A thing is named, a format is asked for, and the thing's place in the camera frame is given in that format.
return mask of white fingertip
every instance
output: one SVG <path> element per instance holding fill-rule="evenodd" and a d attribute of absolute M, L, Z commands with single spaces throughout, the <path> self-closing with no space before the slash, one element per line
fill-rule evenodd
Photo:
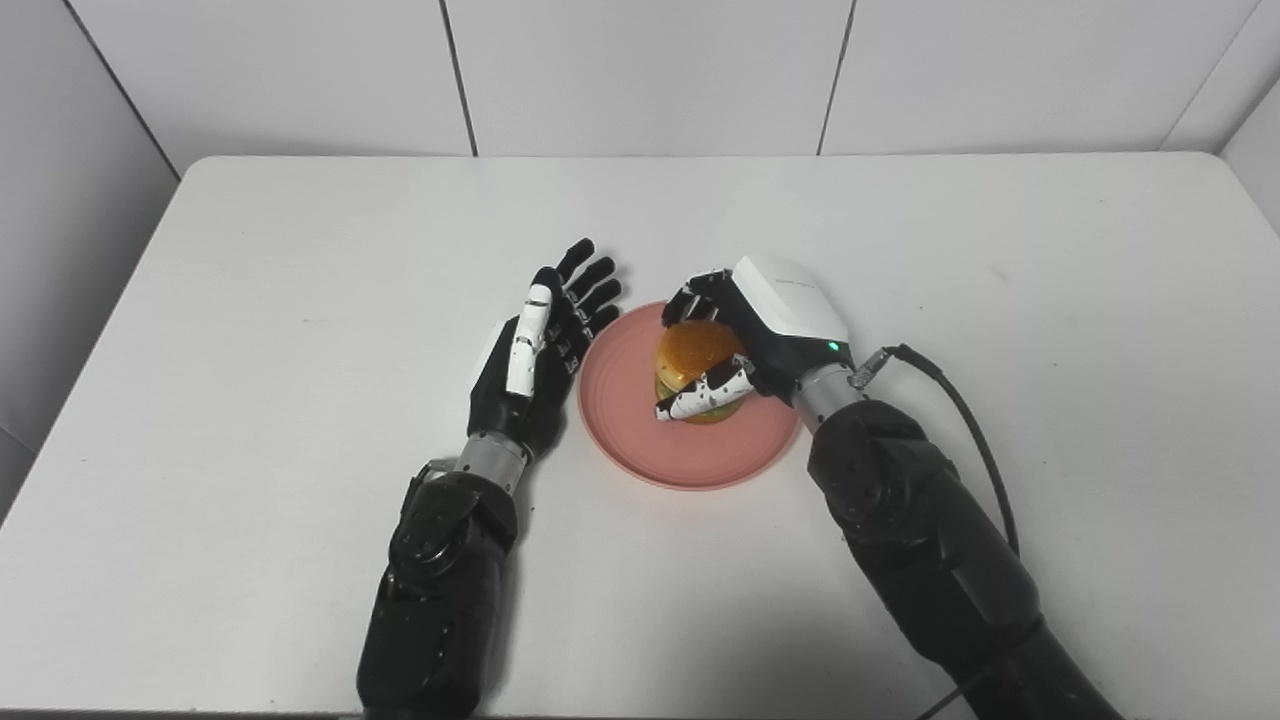
<path fill-rule="evenodd" d="M 698 378 L 692 389 L 680 392 L 671 404 L 671 410 L 658 411 L 659 420 L 684 420 L 694 415 L 701 415 L 708 410 L 714 410 L 730 402 L 746 397 L 755 387 L 748 379 L 745 370 L 739 370 L 724 384 L 712 388 L 707 383 L 707 377 Z"/>
<path fill-rule="evenodd" d="M 516 320 L 507 357 L 507 392 L 532 397 L 534 369 L 543 350 L 547 322 L 552 314 L 552 291 L 544 284 L 529 286 L 529 297 Z"/>

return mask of white tiled wall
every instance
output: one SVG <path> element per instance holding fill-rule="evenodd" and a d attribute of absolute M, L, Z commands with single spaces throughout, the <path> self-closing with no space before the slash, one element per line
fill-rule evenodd
<path fill-rule="evenodd" d="M 861 0 L 824 151 L 1157 150 L 1257 0 Z"/>
<path fill-rule="evenodd" d="M 1280 0 L 72 0 L 179 170 L 209 154 L 1219 150 Z"/>
<path fill-rule="evenodd" d="M 175 184 L 67 8 L 0 1 L 0 515 Z"/>
<path fill-rule="evenodd" d="M 74 0 L 165 152 L 470 155 L 431 0 Z"/>
<path fill-rule="evenodd" d="M 1161 150 L 1217 152 L 1280 72 L 1280 0 L 1258 0 L 1249 19 Z"/>
<path fill-rule="evenodd" d="M 1222 158 L 1280 232 L 1280 83 L 1226 143 Z"/>
<path fill-rule="evenodd" d="M 481 155 L 812 155 L 849 0 L 449 12 Z"/>

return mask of cable connector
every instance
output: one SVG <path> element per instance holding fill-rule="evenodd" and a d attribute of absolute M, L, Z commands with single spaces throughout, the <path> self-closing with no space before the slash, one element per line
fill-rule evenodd
<path fill-rule="evenodd" d="M 879 373 L 881 369 L 884 368 L 884 365 L 888 363 L 888 359 L 890 359 L 890 348 L 887 347 L 882 347 L 876 352 L 873 352 L 872 356 L 868 357 L 865 363 L 858 366 L 858 369 L 854 372 L 852 379 L 849 380 L 850 384 L 854 386 L 854 389 L 861 392 L 867 386 L 869 386 L 872 380 L 876 379 L 876 373 Z"/>
<path fill-rule="evenodd" d="M 906 345 L 905 342 L 902 345 L 899 345 L 897 347 L 886 347 L 884 351 L 892 355 L 893 357 L 897 357 L 899 360 L 906 363 L 908 365 L 914 366 L 916 370 L 924 373 L 925 375 L 929 375 L 933 379 L 938 379 L 942 377 L 942 368 L 934 365 L 932 360 L 920 355 L 919 352 L 915 351 L 915 348 L 913 348 L 910 345 Z"/>

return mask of robot finger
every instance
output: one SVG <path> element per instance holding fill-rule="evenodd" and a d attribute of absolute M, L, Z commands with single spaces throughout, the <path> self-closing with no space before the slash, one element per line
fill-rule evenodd
<path fill-rule="evenodd" d="M 524 397 L 534 395 L 538 354 L 543 350 L 554 299 L 552 287 L 544 283 L 550 283 L 558 290 L 559 278 L 556 277 L 556 270 L 543 268 L 538 272 L 516 320 L 516 332 L 511 338 L 507 356 L 507 392 L 512 395 Z"/>
<path fill-rule="evenodd" d="M 699 295 L 685 313 L 686 320 L 709 320 L 716 314 L 716 304 L 704 295 Z"/>
<path fill-rule="evenodd" d="M 573 277 L 573 272 L 577 270 L 582 263 L 586 263 L 591 255 L 595 255 L 595 243 L 591 242 L 591 238 L 584 237 L 582 240 L 575 242 L 573 247 L 570 247 L 564 252 L 564 258 L 559 261 L 559 265 L 556 265 L 556 273 L 559 275 L 561 282 L 568 282 L 568 278 Z"/>
<path fill-rule="evenodd" d="M 552 302 L 552 318 L 547 323 L 547 342 L 557 342 L 568 334 L 577 334 L 584 324 L 584 318 L 579 315 L 573 304 L 564 293 Z"/>
<path fill-rule="evenodd" d="M 684 420 L 728 405 L 751 393 L 754 368 L 745 356 L 733 355 L 719 363 L 676 395 L 659 400 L 654 414 L 659 420 Z"/>
<path fill-rule="evenodd" d="M 585 323 L 596 310 L 604 307 L 620 295 L 622 295 L 622 283 L 617 278 L 609 278 L 595 286 L 595 290 L 577 304 L 579 319 Z"/>
<path fill-rule="evenodd" d="M 588 319 L 586 324 L 582 327 L 582 334 L 585 334 L 589 341 L 595 340 L 595 336 L 600 334 L 600 331 L 608 327 L 609 323 L 617 320 L 621 314 L 622 311 L 618 310 L 617 305 L 605 305 L 591 315 L 590 319 Z"/>
<path fill-rule="evenodd" d="M 566 333 L 564 337 L 550 346 L 556 350 L 558 360 L 564 364 L 564 373 L 572 375 L 577 372 L 579 365 L 581 365 L 582 356 L 586 355 L 586 348 L 590 345 L 591 338 L 586 337 L 586 332 L 582 331 Z"/>
<path fill-rule="evenodd" d="M 662 324 L 669 328 L 681 320 L 687 320 L 696 310 L 701 318 L 716 315 L 716 291 L 730 274 L 728 270 L 712 270 L 696 274 L 685 281 L 684 287 L 662 309 Z"/>
<path fill-rule="evenodd" d="M 613 258 L 609 258 L 608 255 L 600 258 L 588 265 L 586 269 L 582 270 L 582 274 L 580 274 L 576 281 L 571 282 L 568 287 L 564 288 L 564 295 L 568 297 L 570 302 L 577 305 L 579 300 L 585 297 L 598 282 L 612 275 L 614 269 L 616 265 L 613 264 Z"/>

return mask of tile grout line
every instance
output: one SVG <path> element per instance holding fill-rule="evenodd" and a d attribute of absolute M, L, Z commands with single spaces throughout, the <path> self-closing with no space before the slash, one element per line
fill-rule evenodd
<path fill-rule="evenodd" d="M 1262 86 L 1262 92 L 1260 92 L 1258 96 L 1249 102 L 1249 106 L 1244 110 L 1244 113 L 1242 113 L 1240 117 L 1231 123 L 1231 132 L 1226 133 L 1226 140 L 1224 140 L 1217 150 L 1213 151 L 1215 155 L 1221 155 L 1222 151 L 1226 150 L 1226 143 L 1231 142 L 1235 133 L 1240 132 L 1240 128 L 1243 128 L 1244 123 L 1253 115 L 1253 111 L 1257 110 L 1262 105 L 1262 101 L 1267 99 L 1267 95 L 1271 94 L 1271 88 L 1277 85 L 1280 85 L 1280 68 L 1276 68 L 1276 70 L 1271 73 L 1271 77 L 1268 77 Z"/>
<path fill-rule="evenodd" d="M 462 102 L 462 120 L 467 124 L 467 141 L 471 143 L 471 156 L 479 158 L 476 150 L 476 131 L 471 126 L 471 108 L 467 105 L 467 88 L 462 86 L 462 65 L 458 63 L 458 46 L 453 42 L 453 23 L 449 22 L 449 8 L 440 0 L 440 18 L 444 20 L 444 38 L 449 41 L 449 59 L 453 60 L 453 79 L 458 83 L 458 101 Z"/>
<path fill-rule="evenodd" d="M 129 97 L 128 91 L 124 90 L 124 85 L 120 83 L 120 78 L 115 74 L 115 70 L 111 69 L 111 64 L 106 61 L 106 55 L 102 54 L 102 49 L 93 41 L 93 36 L 90 35 L 88 27 L 84 26 L 84 20 L 81 19 L 79 13 L 76 12 L 76 8 L 72 5 L 72 0 L 63 0 L 63 6 L 65 6 L 67 12 L 72 14 L 72 19 L 76 20 L 76 27 L 81 29 L 81 35 L 84 36 L 84 41 L 88 42 L 88 46 L 93 49 L 93 54 L 97 55 L 97 61 L 102 64 L 102 69 L 105 69 L 108 77 L 111 78 L 111 82 L 115 85 L 115 90 L 119 91 L 120 97 L 124 97 L 124 102 L 129 106 L 129 110 L 133 111 L 133 118 L 138 120 L 140 126 L 142 126 L 142 132 L 147 133 L 147 138 L 151 140 L 151 145 L 154 145 L 156 152 L 160 154 L 160 159 L 164 160 L 169 172 L 173 173 L 173 179 L 182 182 L 182 176 L 178 174 L 178 169 L 173 165 L 173 160 L 170 160 L 169 155 L 164 151 L 164 147 L 156 138 L 156 133 L 151 132 L 151 126 L 148 126 L 142 118 L 142 113 L 138 111 L 138 106 L 133 102 L 133 99 Z"/>
<path fill-rule="evenodd" d="M 1165 133 L 1165 137 L 1160 138 L 1160 145 L 1156 146 L 1156 150 L 1165 149 L 1165 143 L 1169 142 L 1170 137 L 1172 137 L 1174 131 L 1178 129 L 1178 124 L 1183 122 L 1183 118 L 1187 115 L 1187 110 L 1190 110 L 1192 105 L 1196 104 L 1196 99 L 1199 97 L 1201 91 L 1203 91 L 1204 86 L 1208 85 L 1208 79 L 1213 77 L 1215 72 L 1217 72 L 1217 67 L 1222 64 L 1222 60 L 1226 58 L 1228 53 L 1231 51 L 1231 46 L 1235 45 L 1236 38 L 1240 37 L 1242 32 L 1244 32 L 1244 27 L 1249 24 L 1249 20 L 1253 19 L 1253 13 L 1257 13 L 1261 5 L 1262 0 L 1257 0 L 1256 3 L 1253 3 L 1253 9 L 1249 10 L 1249 14 L 1244 17 L 1244 22 L 1240 23 L 1240 27 L 1235 28 L 1235 35 L 1231 36 L 1231 40 L 1228 41 L 1226 47 L 1222 49 L 1222 54 L 1219 55 L 1217 60 L 1213 61 L 1213 67 L 1208 69 L 1208 73 L 1206 73 L 1204 77 L 1201 79 L 1199 85 L 1196 86 L 1196 92 L 1192 92 L 1190 100 L 1187 101 L 1187 105 L 1183 105 L 1183 111 L 1178 113 L 1178 117 L 1174 118 L 1174 124 L 1169 126 L 1169 132 Z"/>
<path fill-rule="evenodd" d="M 15 443 L 18 445 L 18 447 L 20 447 L 20 448 L 26 450 L 26 451 L 27 451 L 27 452 L 29 452 L 29 454 L 31 454 L 32 456 L 35 456 L 35 455 L 36 455 L 36 451 L 35 451 L 35 450 L 32 450 L 32 448 L 31 448 L 31 447 L 29 447 L 29 446 L 28 446 L 27 443 L 24 443 L 24 442 L 22 442 L 20 439 L 18 439 L 18 437 L 17 437 L 17 436 L 14 436 L 14 434 L 13 434 L 13 433 L 10 433 L 9 430 L 6 430 L 6 429 L 4 428 L 4 425 L 0 425 L 0 434 L 3 434 L 4 437 L 6 437 L 6 438 L 12 439 L 13 442 L 15 442 Z"/>
<path fill-rule="evenodd" d="M 849 33 L 854 29 L 854 8 L 856 6 L 858 0 L 849 0 L 849 19 L 845 20 L 845 37 L 840 41 L 840 56 L 836 58 L 836 77 L 831 78 L 831 95 L 827 96 L 827 111 L 822 115 L 822 132 L 818 135 L 818 151 L 814 155 L 822 155 L 822 143 L 827 141 L 827 123 L 831 120 L 831 106 L 836 102 L 836 87 L 840 85 L 840 69 L 845 65 L 845 53 L 849 50 Z"/>

